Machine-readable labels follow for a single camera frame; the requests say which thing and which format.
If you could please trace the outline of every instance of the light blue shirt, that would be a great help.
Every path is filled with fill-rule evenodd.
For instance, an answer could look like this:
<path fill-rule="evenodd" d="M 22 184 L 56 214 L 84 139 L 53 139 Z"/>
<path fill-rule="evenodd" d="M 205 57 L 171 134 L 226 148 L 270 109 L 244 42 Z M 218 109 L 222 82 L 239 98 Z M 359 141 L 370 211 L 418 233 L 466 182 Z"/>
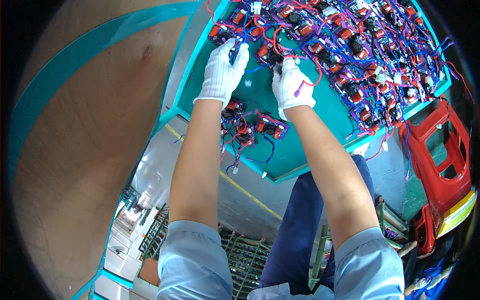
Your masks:
<path fill-rule="evenodd" d="M 320 286 L 314 295 L 291 296 L 288 283 L 259 288 L 248 300 L 403 299 L 403 265 L 378 227 L 361 231 L 335 252 L 335 294 Z M 165 300 L 232 299 L 232 277 L 219 234 L 193 221 L 174 221 L 160 248 L 160 287 Z"/>

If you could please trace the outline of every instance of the worker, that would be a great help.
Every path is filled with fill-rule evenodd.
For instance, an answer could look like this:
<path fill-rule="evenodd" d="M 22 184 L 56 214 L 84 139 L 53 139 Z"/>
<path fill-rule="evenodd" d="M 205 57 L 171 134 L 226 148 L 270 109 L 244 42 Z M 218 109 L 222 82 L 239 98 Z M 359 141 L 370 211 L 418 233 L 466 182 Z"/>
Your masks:
<path fill-rule="evenodd" d="M 168 234 L 160 249 L 158 299 L 231 299 L 232 278 L 218 234 L 219 124 L 247 66 L 242 44 L 230 64 L 229 39 L 210 54 L 170 188 Z M 373 184 L 362 151 L 350 156 L 312 109 L 311 81 L 294 60 L 274 71 L 278 113 L 300 137 L 311 173 L 298 177 L 265 264 L 249 300 L 403 299 L 403 267 L 379 228 Z M 332 234 L 328 266 L 315 291 L 309 261 L 323 205 Z"/>

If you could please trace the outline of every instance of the white glove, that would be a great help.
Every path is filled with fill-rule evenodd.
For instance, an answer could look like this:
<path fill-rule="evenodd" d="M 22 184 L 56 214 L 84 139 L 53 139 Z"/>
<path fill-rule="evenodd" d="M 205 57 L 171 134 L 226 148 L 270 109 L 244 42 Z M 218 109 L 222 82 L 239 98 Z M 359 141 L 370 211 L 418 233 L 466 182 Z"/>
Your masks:
<path fill-rule="evenodd" d="M 429 282 L 430 282 L 430 279 L 422 278 L 417 283 L 415 283 L 415 288 L 413 290 L 424 288 L 427 286 Z"/>
<path fill-rule="evenodd" d="M 213 50 L 205 67 L 205 80 L 198 99 L 214 99 L 223 102 L 222 108 L 227 107 L 232 92 L 240 83 L 245 67 L 248 63 L 248 44 L 241 44 L 233 66 L 230 64 L 228 53 L 235 46 L 235 38 L 231 38 L 223 45 Z"/>
<path fill-rule="evenodd" d="M 315 100 L 312 98 L 313 86 L 306 84 L 300 90 L 298 97 L 295 97 L 295 92 L 299 89 L 302 81 L 312 83 L 308 77 L 300 71 L 300 68 L 295 64 L 293 58 L 287 58 L 283 61 L 282 74 L 273 71 L 272 89 L 273 94 L 278 102 L 278 114 L 284 120 L 287 120 L 285 113 L 286 108 L 292 108 L 299 105 L 315 106 Z"/>

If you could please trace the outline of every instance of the blue shirt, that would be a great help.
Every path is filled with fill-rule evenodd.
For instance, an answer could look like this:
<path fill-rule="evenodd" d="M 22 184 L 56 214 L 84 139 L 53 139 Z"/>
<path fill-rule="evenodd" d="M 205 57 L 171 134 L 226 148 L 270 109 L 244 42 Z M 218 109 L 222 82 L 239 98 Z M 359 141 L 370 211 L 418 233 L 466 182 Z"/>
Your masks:
<path fill-rule="evenodd" d="M 335 252 L 335 294 L 320 286 L 314 295 L 291 296 L 288 283 L 259 288 L 249 300 L 403 299 L 403 265 L 378 227 L 361 231 Z M 157 298 L 232 299 L 232 277 L 219 234 L 193 221 L 174 221 L 160 248 Z"/>

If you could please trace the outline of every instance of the blue jeans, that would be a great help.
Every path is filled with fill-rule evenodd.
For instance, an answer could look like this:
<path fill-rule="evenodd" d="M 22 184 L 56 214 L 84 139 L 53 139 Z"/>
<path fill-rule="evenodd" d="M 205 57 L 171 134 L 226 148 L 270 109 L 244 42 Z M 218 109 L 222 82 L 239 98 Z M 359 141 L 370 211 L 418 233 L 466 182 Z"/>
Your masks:
<path fill-rule="evenodd" d="M 373 201 L 373 182 L 365 158 L 352 156 Z M 282 224 L 260 278 L 260 288 L 288 282 L 292 295 L 309 295 L 319 285 L 334 290 L 335 254 L 332 252 L 320 281 L 313 291 L 308 287 L 308 271 L 313 240 L 324 201 L 310 172 L 298 177 L 293 186 Z"/>

